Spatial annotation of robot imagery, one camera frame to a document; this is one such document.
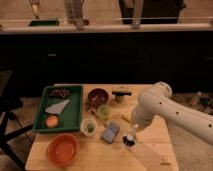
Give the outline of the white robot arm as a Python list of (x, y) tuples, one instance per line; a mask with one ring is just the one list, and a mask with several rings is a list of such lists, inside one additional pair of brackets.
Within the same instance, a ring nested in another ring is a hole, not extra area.
[(145, 129), (159, 115), (213, 146), (213, 116), (176, 103), (171, 96), (172, 89), (165, 82), (142, 90), (131, 114), (133, 124)]

